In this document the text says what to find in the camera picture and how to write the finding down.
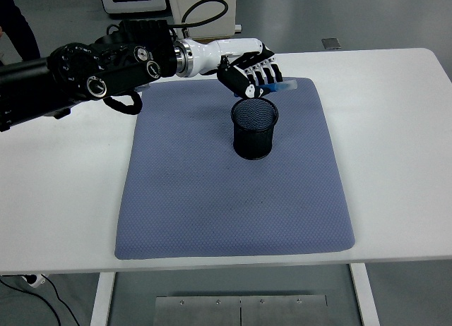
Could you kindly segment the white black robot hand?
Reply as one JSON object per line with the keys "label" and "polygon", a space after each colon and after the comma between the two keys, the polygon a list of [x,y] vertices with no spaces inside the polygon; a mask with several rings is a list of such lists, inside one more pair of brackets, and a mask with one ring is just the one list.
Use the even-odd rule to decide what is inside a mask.
{"label": "white black robot hand", "polygon": [[185,62],[178,76],[215,74],[241,98],[263,97],[272,92],[273,84],[283,81],[275,54],[261,40],[239,38],[201,44],[185,39],[179,46]]}

